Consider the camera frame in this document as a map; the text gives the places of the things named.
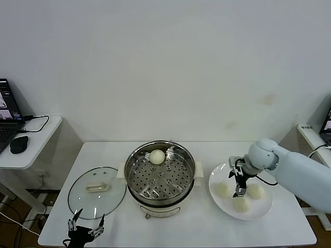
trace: stainless steel steamer basket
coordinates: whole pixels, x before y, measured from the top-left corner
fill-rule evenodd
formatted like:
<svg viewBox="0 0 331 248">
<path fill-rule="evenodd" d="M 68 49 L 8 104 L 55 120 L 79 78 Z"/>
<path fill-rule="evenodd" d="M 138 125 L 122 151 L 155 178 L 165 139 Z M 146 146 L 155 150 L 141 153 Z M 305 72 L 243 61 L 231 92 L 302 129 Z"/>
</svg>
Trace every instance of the stainless steel steamer basket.
<svg viewBox="0 0 331 248">
<path fill-rule="evenodd" d="M 159 165 L 149 161 L 155 149 L 165 153 Z M 170 206 L 186 197 L 194 182 L 195 162 L 183 146 L 169 141 L 153 141 L 138 147 L 128 157 L 124 176 L 130 192 L 149 206 Z"/>
</svg>

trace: white side table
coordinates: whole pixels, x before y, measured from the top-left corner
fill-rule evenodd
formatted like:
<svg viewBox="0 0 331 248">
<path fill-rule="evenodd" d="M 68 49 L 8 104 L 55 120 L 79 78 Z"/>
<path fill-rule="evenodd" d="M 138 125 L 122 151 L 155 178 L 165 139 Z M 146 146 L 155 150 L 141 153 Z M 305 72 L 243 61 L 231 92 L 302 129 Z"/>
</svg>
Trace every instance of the white side table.
<svg viewBox="0 0 331 248">
<path fill-rule="evenodd" d="M 27 130 L 38 130 L 42 127 L 45 121 L 45 118 L 33 119 L 27 122 L 24 128 Z M 16 177 L 12 170 L 29 168 L 61 122 L 62 118 L 60 116 L 50 116 L 48 123 L 40 132 L 21 133 L 16 136 L 29 137 L 27 149 L 24 152 L 12 154 L 10 152 L 10 147 L 7 146 L 0 154 L 0 183 L 32 207 L 32 210 L 27 216 L 27 220 L 34 219 L 37 214 L 45 212 L 46 207 L 42 204 L 42 201 L 46 197 L 46 194 L 41 194 L 38 199 L 33 197 L 32 194 L 25 190 L 21 181 Z M 32 222 L 25 222 L 24 225 L 30 227 Z"/>
<path fill-rule="evenodd" d="M 325 144 L 325 141 L 321 139 L 310 125 L 302 123 L 299 124 L 297 128 L 311 149 L 315 150 L 317 147 Z M 331 167 L 331 151 L 329 149 L 318 150 L 316 154 L 325 166 Z M 305 216 L 317 216 L 324 227 L 324 230 L 331 231 L 331 223 L 325 213 L 316 210 L 313 207 L 302 208 L 302 210 L 305 213 Z"/>
</svg>

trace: pot handle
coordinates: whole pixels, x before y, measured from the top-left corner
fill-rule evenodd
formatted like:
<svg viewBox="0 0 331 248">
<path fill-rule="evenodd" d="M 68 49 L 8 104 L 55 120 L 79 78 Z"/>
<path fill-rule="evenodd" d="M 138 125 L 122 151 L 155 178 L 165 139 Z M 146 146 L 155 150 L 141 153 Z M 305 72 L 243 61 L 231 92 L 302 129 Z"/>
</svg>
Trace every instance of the pot handle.
<svg viewBox="0 0 331 248">
<path fill-rule="evenodd" d="M 124 167 L 125 167 L 125 163 L 121 163 L 119 165 L 119 168 L 117 171 L 117 176 L 116 176 L 116 178 L 122 179 L 122 183 L 126 183 L 125 175 L 124 175 Z"/>
<path fill-rule="evenodd" d="M 195 183 L 194 185 L 196 186 L 201 186 L 203 183 L 203 168 L 202 168 L 202 163 L 197 161 L 195 163 L 195 175 L 194 175 Z"/>
</svg>

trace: laptop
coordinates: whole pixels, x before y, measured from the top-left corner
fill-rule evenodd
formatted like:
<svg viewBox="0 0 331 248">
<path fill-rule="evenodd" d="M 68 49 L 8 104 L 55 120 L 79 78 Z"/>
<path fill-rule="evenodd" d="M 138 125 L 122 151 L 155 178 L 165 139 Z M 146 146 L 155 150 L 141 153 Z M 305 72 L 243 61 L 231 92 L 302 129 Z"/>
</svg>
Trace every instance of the laptop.
<svg viewBox="0 0 331 248">
<path fill-rule="evenodd" d="M 320 137 L 326 144 L 331 145 L 331 108 L 327 113 L 325 121 L 320 131 Z"/>
<path fill-rule="evenodd" d="M 0 153 L 8 146 L 25 121 L 7 79 L 0 79 Z"/>
</svg>

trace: steamed bun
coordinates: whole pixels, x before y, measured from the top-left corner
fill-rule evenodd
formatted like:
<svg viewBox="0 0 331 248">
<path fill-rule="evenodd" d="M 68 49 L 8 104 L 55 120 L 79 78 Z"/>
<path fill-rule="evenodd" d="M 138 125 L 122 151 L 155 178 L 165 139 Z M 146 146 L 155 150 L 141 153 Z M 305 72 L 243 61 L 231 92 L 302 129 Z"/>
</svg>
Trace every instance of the steamed bun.
<svg viewBox="0 0 331 248">
<path fill-rule="evenodd" d="M 161 164 L 164 161 L 165 158 L 166 158 L 166 155 L 161 150 L 153 150 L 149 154 L 149 161 L 152 164 Z"/>
<path fill-rule="evenodd" d="M 217 183 L 215 186 L 216 194 L 221 198 L 229 198 L 231 196 L 230 185 L 226 182 Z"/>
<path fill-rule="evenodd" d="M 261 199 L 265 196 L 264 188 L 257 183 L 248 185 L 247 193 L 255 200 Z"/>
<path fill-rule="evenodd" d="M 239 213 L 245 213 L 250 210 L 249 199 L 245 196 L 233 198 L 233 207 Z"/>
</svg>

